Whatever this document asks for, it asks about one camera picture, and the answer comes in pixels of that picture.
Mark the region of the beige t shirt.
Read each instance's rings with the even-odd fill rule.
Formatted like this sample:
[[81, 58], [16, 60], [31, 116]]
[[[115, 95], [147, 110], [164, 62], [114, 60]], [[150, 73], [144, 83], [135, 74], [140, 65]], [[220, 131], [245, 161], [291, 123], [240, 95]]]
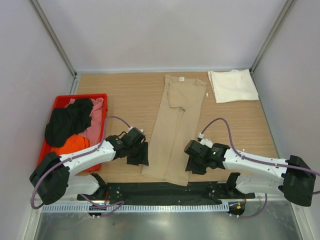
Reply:
[[196, 136], [206, 82], [166, 75], [164, 90], [148, 145], [148, 165], [141, 175], [186, 186], [188, 155], [185, 147]]

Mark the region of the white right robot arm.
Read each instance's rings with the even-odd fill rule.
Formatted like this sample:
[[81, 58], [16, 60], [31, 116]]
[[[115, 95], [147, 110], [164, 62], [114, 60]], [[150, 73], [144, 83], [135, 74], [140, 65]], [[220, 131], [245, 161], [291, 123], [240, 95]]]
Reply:
[[302, 207], [312, 204], [316, 175], [298, 156], [267, 158], [208, 139], [191, 140], [184, 152], [189, 156], [185, 170], [193, 174], [204, 175], [207, 168], [231, 170], [225, 184], [231, 198], [259, 193], [284, 197]]

